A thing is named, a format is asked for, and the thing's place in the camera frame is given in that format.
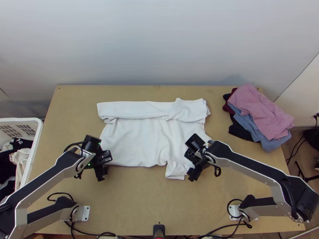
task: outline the black arm segment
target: black arm segment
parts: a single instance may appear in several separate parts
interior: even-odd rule
[[[213,141],[213,143],[206,148],[204,147],[203,141],[198,140],[197,137],[198,136],[193,135],[186,143],[187,146],[191,145],[192,148],[187,150],[185,156],[195,165],[195,169],[190,170],[188,173],[190,175],[190,181],[193,181],[194,179],[197,180],[201,171],[208,165],[227,167],[228,162],[230,162],[232,165],[238,165],[238,167],[232,167],[233,169],[245,172],[248,176],[257,179],[262,183],[264,183],[263,179],[265,177],[276,181],[282,189],[285,201],[292,208],[292,216],[297,219],[298,213],[302,217],[303,221],[311,220],[312,215],[319,204],[319,195],[314,192],[301,178],[286,175],[279,169],[235,153],[227,144],[220,141]],[[209,160],[206,156],[203,159],[199,156],[199,153],[196,153],[198,151],[204,151],[205,155],[210,155],[213,160]],[[273,198],[255,199],[253,196],[247,196],[240,208],[251,207],[254,205],[273,204]]]

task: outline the white wall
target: white wall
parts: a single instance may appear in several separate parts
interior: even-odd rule
[[[319,112],[319,55],[275,103],[295,117],[296,126],[315,125],[312,115]]]
[[[0,0],[0,87],[252,82],[274,100],[319,49],[318,0]]]

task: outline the electrical cord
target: electrical cord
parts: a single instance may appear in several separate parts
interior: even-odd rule
[[[82,147],[80,146],[80,144],[86,143],[86,142],[87,142],[87,141],[81,141],[81,142],[69,144],[69,145],[63,150],[63,152],[65,153],[65,152],[66,152],[70,147],[72,147],[72,146],[78,146],[78,147],[81,149],[81,156],[83,156],[83,149],[82,149]]]
[[[229,214],[232,218],[240,218],[241,215],[235,217],[235,216],[233,216],[233,215],[230,213],[230,211],[229,211],[229,206],[230,206],[230,204],[231,204],[233,201],[240,201],[240,202],[242,202],[241,199],[237,199],[237,198],[235,198],[235,199],[233,199],[233,200],[230,200],[229,203],[227,204],[227,212],[228,212],[228,214]]]
[[[210,155],[207,155],[207,154],[203,153],[203,149],[200,149],[199,152],[200,152],[201,157],[203,159],[206,159],[206,160],[210,161],[208,159],[208,158],[210,158],[214,162],[214,164],[216,163],[214,158],[212,158]],[[214,175],[215,175],[215,177],[219,177],[221,175],[221,173],[222,173],[221,168],[216,166],[216,165],[212,165],[212,166],[214,167]]]
[[[244,221],[244,223],[241,223],[241,221],[242,221],[242,219],[243,219],[244,216],[240,215],[239,217],[234,217],[233,215],[231,215],[231,213],[229,212],[229,208],[228,208],[228,207],[230,206],[230,204],[231,204],[233,201],[240,201],[240,202],[242,202],[242,200],[235,198],[235,199],[229,201],[229,203],[227,204],[227,212],[228,212],[228,214],[229,214],[231,217],[233,217],[233,218],[239,218],[239,222],[238,222],[237,224],[229,224],[229,225],[225,225],[225,226],[219,227],[219,228],[217,228],[217,229],[215,229],[215,230],[210,231],[209,233],[207,233],[207,234],[205,234],[205,235],[199,236],[198,239],[202,239],[203,237],[210,237],[210,236],[215,237],[215,238],[226,239],[226,238],[232,237],[232,236],[236,233],[236,231],[237,231],[237,229],[238,229],[239,226],[246,226],[246,227],[248,227],[249,229],[252,228],[252,226],[251,226],[250,224],[246,223],[245,221]],[[233,232],[232,234],[230,234],[230,235],[228,235],[228,236],[226,236],[226,237],[220,237],[220,236],[212,235],[214,232],[219,231],[219,230],[224,229],[224,228],[227,228],[227,227],[236,227],[236,228],[235,228],[235,230],[234,230],[234,232]]]
[[[68,194],[67,192],[55,192],[53,194],[50,194],[48,197],[47,197],[47,200],[48,201],[51,201],[51,202],[55,202],[56,200],[54,199],[50,199],[53,195],[61,195],[61,194],[64,194],[64,195],[67,195],[69,196],[69,198],[74,201],[73,197],[71,196],[71,194]]]
[[[316,124],[315,124],[315,126],[314,126],[314,128],[313,128],[313,129],[315,129],[315,128],[317,127],[317,124],[318,124],[318,115],[314,115],[313,117],[314,117],[315,120],[316,120]],[[299,142],[302,140],[302,138],[303,138],[303,136],[301,136],[301,138],[299,139],[299,141],[298,141],[298,142],[295,144],[295,146],[293,147],[293,149],[292,149],[292,151],[291,151],[291,154],[290,154],[290,157],[289,157],[288,159],[286,159],[287,165],[289,164],[290,160],[291,160],[293,157],[296,156],[296,154],[298,153],[298,150],[299,150],[299,148],[302,146],[302,144],[303,144],[304,142],[306,142],[306,140],[302,141],[301,144],[299,145],[299,147],[297,148],[296,152],[293,153],[293,151],[295,150],[295,148],[297,147],[297,145],[299,144]]]
[[[285,190],[287,191],[288,193],[288,198],[289,198],[289,201],[290,201],[290,206],[291,206],[291,215],[294,219],[298,219],[298,215],[297,215],[297,206],[295,204],[295,200],[293,198],[293,195],[292,195],[292,191],[291,191],[291,188],[289,187],[288,185],[289,181],[288,179],[283,179],[282,180],[282,185],[284,186]]]
[[[70,198],[72,201],[74,201],[74,199],[73,199],[73,197],[71,196],[71,194],[68,194],[68,193],[66,193],[66,192],[55,192],[55,193],[52,193],[52,194],[50,194],[50,195],[47,197],[47,200],[48,200],[48,201],[51,201],[51,202],[55,202],[56,200],[51,199],[51,197],[52,197],[53,195],[61,195],[61,194],[62,194],[62,195],[67,195],[67,196],[69,196],[69,198]],[[88,233],[88,232],[81,231],[81,230],[79,230],[79,229],[77,229],[77,228],[74,227],[75,222],[72,222],[71,225],[70,225],[69,223],[67,223],[66,221],[65,221],[64,223],[71,229],[72,239],[76,239],[75,236],[74,236],[73,231],[77,231],[77,232],[79,232],[79,233],[81,233],[81,234],[88,235],[88,236],[96,236],[97,238],[100,238],[101,236],[117,237],[116,234],[114,234],[114,233],[112,233],[112,232],[108,232],[108,231],[103,232],[103,233],[101,233],[101,234]]]
[[[244,216],[241,216],[241,217],[240,217],[239,222],[238,222],[237,224],[229,224],[229,225],[225,225],[225,226],[219,227],[219,228],[217,228],[217,229],[215,229],[215,230],[210,231],[209,233],[207,233],[207,234],[205,234],[205,235],[203,235],[203,236],[199,236],[198,239],[202,239],[203,237],[210,237],[210,236],[215,237],[215,238],[222,238],[222,239],[231,238],[233,235],[235,235],[235,233],[236,233],[238,227],[239,227],[239,226],[242,226],[242,225],[248,227],[249,229],[251,229],[252,226],[251,226],[250,224],[248,224],[248,223],[246,223],[246,222],[241,223],[243,217],[244,217]],[[234,227],[234,226],[236,226],[236,228],[235,228],[235,230],[233,231],[233,233],[230,234],[230,235],[228,235],[228,236],[226,236],[226,237],[220,237],[220,236],[212,235],[212,234],[213,234],[214,232],[216,232],[216,231],[219,231],[219,230],[224,229],[224,228],[227,228],[227,227]]]

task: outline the laundry basket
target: laundry basket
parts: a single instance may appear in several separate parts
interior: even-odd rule
[[[0,118],[0,145],[15,137],[33,140],[20,187],[28,182],[42,127],[43,122],[38,118]]]

